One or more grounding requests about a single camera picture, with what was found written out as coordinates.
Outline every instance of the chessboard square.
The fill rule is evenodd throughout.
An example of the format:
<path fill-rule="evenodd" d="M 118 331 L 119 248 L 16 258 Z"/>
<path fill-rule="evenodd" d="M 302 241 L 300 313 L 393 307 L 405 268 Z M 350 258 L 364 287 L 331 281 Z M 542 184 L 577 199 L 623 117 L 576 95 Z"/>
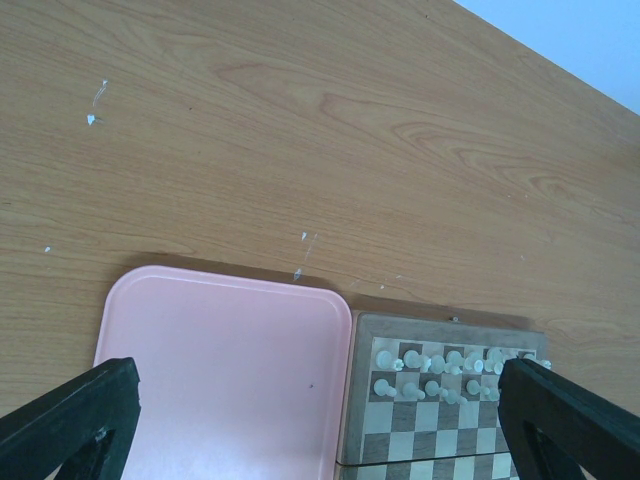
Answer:
<path fill-rule="evenodd" d="M 494 453 L 496 446 L 496 429 L 495 428 L 479 428 L 477 453 Z"/>
<path fill-rule="evenodd" d="M 460 423 L 460 405 L 440 402 L 438 409 L 438 430 L 451 430 L 458 428 Z"/>
<path fill-rule="evenodd" d="M 436 457 L 452 457 L 458 448 L 458 430 L 436 432 Z"/>
<path fill-rule="evenodd" d="M 435 458 L 436 439 L 437 432 L 416 432 L 413 438 L 413 459 Z"/>
<path fill-rule="evenodd" d="M 436 460 L 433 462 L 433 480 L 451 480 L 455 466 L 455 458 Z"/>
<path fill-rule="evenodd" d="M 416 398 L 405 398 L 402 395 L 402 387 L 404 387 L 407 383 L 415 383 L 416 387 L 420 383 L 420 372 L 398 372 L 396 374 L 396 389 L 398 390 L 398 395 L 394 398 L 396 402 L 415 402 Z"/>
<path fill-rule="evenodd" d="M 509 478 L 511 476 L 511 455 L 498 453 L 493 457 L 492 479 Z"/>
<path fill-rule="evenodd" d="M 498 419 L 498 403 L 497 402 L 480 402 L 478 411 L 478 427 L 480 428 L 496 428 Z"/>
<path fill-rule="evenodd" d="M 394 403 L 370 403 L 364 411 L 364 433 L 389 433 Z"/>
<path fill-rule="evenodd" d="M 438 429 L 437 402 L 418 403 L 416 408 L 416 432 L 435 432 Z"/>
<path fill-rule="evenodd" d="M 474 469 L 474 457 L 456 458 L 453 469 L 453 480 L 473 480 Z"/>
<path fill-rule="evenodd" d="M 501 428 L 496 428 L 496 452 L 508 452 L 509 445 L 507 445 L 507 440 L 504 438 L 504 433 Z"/>
<path fill-rule="evenodd" d="M 460 352 L 460 355 L 462 355 L 464 357 L 464 347 L 457 347 L 455 345 L 445 345 L 442 356 L 446 360 L 447 359 L 447 354 L 449 352 L 453 352 L 453 351 Z"/>
<path fill-rule="evenodd" d="M 409 350 L 415 350 L 416 352 L 418 352 L 418 355 L 422 355 L 422 344 L 421 343 L 408 343 L 408 342 L 400 342 L 400 348 L 398 349 L 398 358 L 400 359 L 404 359 L 404 354 L 407 353 Z M 409 371 L 409 372 L 417 372 L 420 369 L 419 368 L 409 368 L 409 367 L 404 367 L 405 371 Z"/>
<path fill-rule="evenodd" d="M 358 476 L 356 480 L 386 480 L 387 479 L 387 466 L 386 465 L 372 465 L 370 467 L 358 468 Z"/>
<path fill-rule="evenodd" d="M 433 480 L 433 460 L 411 462 L 409 480 Z"/>
<path fill-rule="evenodd" d="M 456 455 L 475 455 L 477 443 L 478 430 L 476 428 L 458 430 L 458 449 Z"/>
<path fill-rule="evenodd" d="M 460 422 L 458 428 L 478 428 L 480 402 L 469 400 L 466 405 L 460 405 Z"/>
<path fill-rule="evenodd" d="M 480 383 L 480 374 L 478 373 L 463 373 L 460 375 L 460 395 L 462 395 L 467 400 L 480 400 L 480 394 L 476 393 L 475 395 L 471 395 L 467 392 L 467 384 L 471 381 L 475 380 Z"/>
<path fill-rule="evenodd" d="M 451 375 L 450 373 L 442 374 L 442 388 L 455 390 L 456 393 L 460 393 L 461 387 L 462 375 Z"/>
<path fill-rule="evenodd" d="M 364 436 L 362 463 L 381 463 L 388 461 L 390 433 L 371 433 Z"/>
<path fill-rule="evenodd" d="M 389 441 L 389 462 L 411 460 L 414 432 L 392 432 Z"/>
<path fill-rule="evenodd" d="M 411 475 L 411 463 L 390 463 L 387 465 L 387 478 L 385 480 L 407 480 Z"/>
<path fill-rule="evenodd" d="M 431 373 L 431 372 L 427 372 L 427 373 L 421 373 L 420 374 L 420 380 L 418 380 L 418 388 L 422 391 L 424 391 L 425 386 L 427 385 L 427 382 L 430 381 L 434 381 L 437 382 L 438 386 L 442 386 L 442 374 L 441 373 Z M 430 397 L 429 395 L 427 395 L 423 400 L 418 400 L 419 402 L 439 402 L 440 401 L 440 395 L 436 395 L 434 397 Z"/>
<path fill-rule="evenodd" d="M 493 455 L 478 455 L 475 460 L 473 480 L 492 480 Z"/>
<path fill-rule="evenodd" d="M 392 432 L 413 432 L 416 428 L 417 402 L 394 402 Z"/>
<path fill-rule="evenodd" d="M 389 397 L 385 395 L 384 397 L 379 397 L 376 395 L 376 392 L 373 391 L 373 386 L 375 383 L 380 380 L 386 380 L 389 382 L 389 386 L 396 388 L 396 375 L 397 372 L 382 372 L 379 370 L 374 370 L 371 372 L 371 383 L 369 384 L 369 402 L 393 402 L 393 397 Z"/>

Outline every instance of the chess pawn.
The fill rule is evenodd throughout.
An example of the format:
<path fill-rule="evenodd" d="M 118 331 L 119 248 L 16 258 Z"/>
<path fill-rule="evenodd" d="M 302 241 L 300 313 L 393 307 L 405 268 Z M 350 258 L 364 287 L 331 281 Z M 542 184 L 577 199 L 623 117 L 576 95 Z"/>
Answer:
<path fill-rule="evenodd" d="M 427 355 L 422 356 L 422 365 L 420 365 L 420 371 L 422 373 L 427 373 L 431 368 L 431 359 Z"/>
<path fill-rule="evenodd" d="M 444 397 L 444 401 L 447 402 L 449 405 L 453 405 L 454 403 L 458 402 L 458 392 L 456 392 L 453 389 L 449 389 L 446 391 L 447 395 Z"/>
<path fill-rule="evenodd" d="M 478 395 L 479 393 L 485 396 L 489 395 L 489 388 L 480 386 L 477 380 L 469 380 L 466 389 L 471 395 Z"/>
<path fill-rule="evenodd" d="M 482 373 L 484 368 L 484 362 L 482 361 L 482 354 L 480 352 L 471 352 L 464 359 L 465 370 L 473 370 L 476 373 Z"/>
<path fill-rule="evenodd" d="M 489 400 L 492 402 L 497 402 L 500 399 L 500 391 L 497 388 L 489 389 Z"/>
<path fill-rule="evenodd" d="M 404 368 L 404 362 L 399 358 L 394 358 L 391 352 L 380 350 L 376 355 L 376 367 L 380 370 L 395 370 L 399 372 Z"/>
<path fill-rule="evenodd" d="M 460 367 L 452 363 L 445 363 L 444 371 L 445 373 L 450 373 L 451 375 L 460 375 L 462 373 L 462 370 L 460 370 Z"/>
<path fill-rule="evenodd" d="M 456 367 L 462 367 L 464 365 L 464 358 L 457 350 L 451 350 L 447 353 L 447 363 L 450 363 Z"/>
<path fill-rule="evenodd" d="M 402 395 L 404 395 L 406 399 L 410 400 L 424 400 L 426 396 L 425 393 L 420 390 L 415 383 L 405 383 L 402 387 Z"/>
<path fill-rule="evenodd" d="M 442 372 L 444 372 L 444 358 L 442 358 L 442 355 L 434 355 L 433 357 L 431 357 L 431 371 L 433 373 L 436 374 L 441 374 Z"/>
<path fill-rule="evenodd" d="M 440 392 L 442 392 L 442 388 L 440 388 L 440 385 L 438 385 L 438 382 L 436 382 L 435 380 L 429 380 L 424 386 L 424 391 L 430 397 L 435 397 Z"/>
<path fill-rule="evenodd" d="M 420 368 L 422 367 L 422 355 L 415 350 L 407 350 L 402 357 L 404 364 L 407 368 Z"/>
<path fill-rule="evenodd" d="M 395 397 L 398 394 L 398 391 L 389 385 L 384 378 L 376 380 L 376 383 L 373 384 L 373 391 L 379 397 Z"/>
<path fill-rule="evenodd" d="M 504 363 L 504 355 L 502 354 L 502 350 L 500 350 L 498 347 L 490 348 L 487 352 L 487 360 L 493 360 L 493 363 Z"/>

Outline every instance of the pink plastic tray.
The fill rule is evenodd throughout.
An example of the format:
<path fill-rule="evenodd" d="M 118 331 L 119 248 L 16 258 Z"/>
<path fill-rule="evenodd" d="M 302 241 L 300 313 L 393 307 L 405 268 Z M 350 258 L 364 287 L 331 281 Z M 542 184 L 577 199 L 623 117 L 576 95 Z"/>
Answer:
<path fill-rule="evenodd" d="M 166 267 L 111 289 L 95 364 L 135 359 L 125 479 L 331 479 L 351 313 L 327 291 Z"/>

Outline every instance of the wood grain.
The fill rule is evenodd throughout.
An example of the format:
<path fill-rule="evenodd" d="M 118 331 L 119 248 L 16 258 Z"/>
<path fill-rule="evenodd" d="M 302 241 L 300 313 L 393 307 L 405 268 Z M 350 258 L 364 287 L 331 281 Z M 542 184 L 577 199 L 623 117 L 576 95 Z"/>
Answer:
<path fill-rule="evenodd" d="M 640 413 L 640 118 L 454 3 L 4 0 L 0 39 L 0 414 L 165 254 L 528 318 Z"/>

